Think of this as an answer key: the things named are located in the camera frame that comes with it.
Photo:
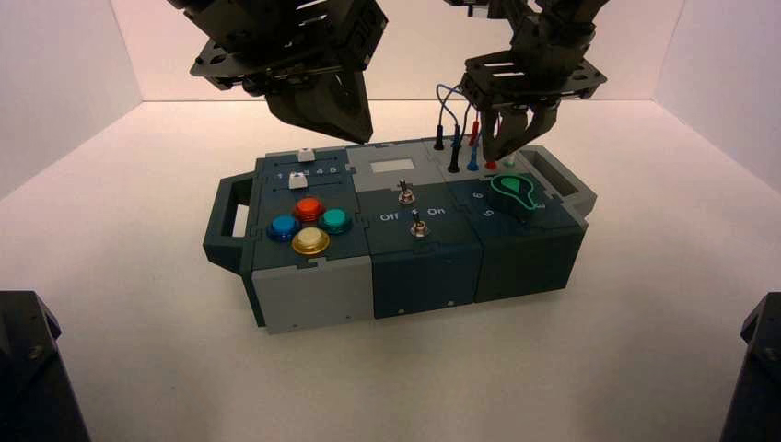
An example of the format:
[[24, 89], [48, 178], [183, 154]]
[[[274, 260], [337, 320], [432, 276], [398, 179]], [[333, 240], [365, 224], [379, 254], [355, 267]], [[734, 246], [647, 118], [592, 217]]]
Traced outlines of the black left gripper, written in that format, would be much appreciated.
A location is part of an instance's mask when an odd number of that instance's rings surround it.
[[365, 144], [363, 72], [389, 20], [376, 1], [174, 1], [208, 41], [191, 76], [265, 95], [282, 122]]

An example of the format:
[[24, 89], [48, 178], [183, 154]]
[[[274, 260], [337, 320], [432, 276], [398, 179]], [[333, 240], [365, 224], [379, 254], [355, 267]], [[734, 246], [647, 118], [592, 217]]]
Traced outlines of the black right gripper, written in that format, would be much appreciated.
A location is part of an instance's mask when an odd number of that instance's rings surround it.
[[[556, 123], [558, 100], [589, 98], [606, 81], [585, 59], [604, 1], [449, 1], [448, 5], [467, 8], [469, 16], [484, 8], [487, 18], [505, 20], [512, 30], [508, 49], [466, 60], [460, 81], [461, 93], [481, 112], [486, 162], [517, 150], [523, 134], [528, 145], [548, 133]], [[526, 108], [499, 109], [504, 106], [531, 106], [528, 127]]]

